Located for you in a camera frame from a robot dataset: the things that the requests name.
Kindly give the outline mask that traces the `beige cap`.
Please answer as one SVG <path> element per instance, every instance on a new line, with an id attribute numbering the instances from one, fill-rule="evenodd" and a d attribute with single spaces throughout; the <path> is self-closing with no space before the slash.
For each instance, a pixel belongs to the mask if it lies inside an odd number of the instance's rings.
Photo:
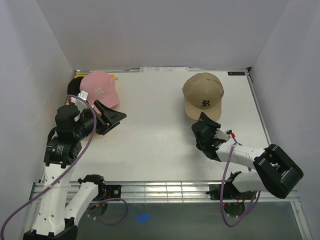
<path id="1" fill-rule="evenodd" d="M 190 77 L 182 87 L 184 107 L 190 119 L 198 120 L 205 113 L 217 121 L 222 115 L 224 88 L 217 76 L 201 72 Z"/>

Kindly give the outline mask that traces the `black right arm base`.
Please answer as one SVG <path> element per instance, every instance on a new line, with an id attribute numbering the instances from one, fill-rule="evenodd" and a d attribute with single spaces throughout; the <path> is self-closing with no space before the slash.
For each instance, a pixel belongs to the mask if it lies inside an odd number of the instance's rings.
<path id="1" fill-rule="evenodd" d="M 226 214 L 232 217 L 242 216 L 246 210 L 245 200 L 251 200 L 255 197 L 254 191 L 239 192 L 232 182 L 240 175 L 241 171 L 230 173 L 230 177 L 225 181 L 223 189 L 223 200 L 232 200 L 233 202 L 223 203 L 223 209 Z M 221 184 L 210 184 L 209 191 L 205 194 L 210 196 L 211 200 L 220 200 Z"/>

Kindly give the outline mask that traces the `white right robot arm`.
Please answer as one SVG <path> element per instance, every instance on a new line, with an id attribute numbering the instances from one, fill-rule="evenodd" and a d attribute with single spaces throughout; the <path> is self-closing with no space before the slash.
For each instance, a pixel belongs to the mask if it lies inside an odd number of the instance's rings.
<path id="1" fill-rule="evenodd" d="M 279 145 L 270 144 L 265 148 L 244 146 L 231 130 L 222 131 L 221 125 L 204 112 L 191 130 L 197 149 L 208 159 L 248 169 L 248 172 L 224 172 L 220 187 L 210 190 L 212 195 L 237 199 L 243 193 L 269 192 L 278 199 L 285 199 L 304 177 L 302 169 Z"/>

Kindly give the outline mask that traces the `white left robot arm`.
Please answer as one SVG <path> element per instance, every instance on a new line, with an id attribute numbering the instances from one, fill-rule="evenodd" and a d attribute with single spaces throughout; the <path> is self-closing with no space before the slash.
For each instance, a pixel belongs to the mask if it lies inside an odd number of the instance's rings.
<path id="1" fill-rule="evenodd" d="M 87 102 L 84 105 L 80 109 L 66 104 L 57 110 L 56 126 L 48 136 L 44 155 L 43 191 L 37 195 L 41 202 L 35 222 L 23 234 L 25 240 L 75 240 L 82 215 L 97 207 L 105 212 L 108 200 L 114 199 L 103 176 L 88 174 L 78 180 L 79 190 L 66 202 L 75 164 L 88 149 L 81 141 L 92 140 L 94 134 L 104 136 L 127 116 L 99 100 L 94 101 L 97 109 Z"/>

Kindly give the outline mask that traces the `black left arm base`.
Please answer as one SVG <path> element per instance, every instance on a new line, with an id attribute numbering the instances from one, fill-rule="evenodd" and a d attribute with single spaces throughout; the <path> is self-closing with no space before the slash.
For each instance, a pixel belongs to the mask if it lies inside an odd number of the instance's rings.
<path id="1" fill-rule="evenodd" d="M 122 194 L 121 185 L 106 185 L 105 188 L 106 188 L 106 194 L 103 199 L 113 199 L 113 198 L 120 199 L 121 198 L 121 194 Z M 103 216 L 106 213 L 107 209 L 108 209 L 108 202 L 105 202 L 102 205 L 96 207 L 95 209 L 97 210 L 96 215 L 98 217 Z"/>

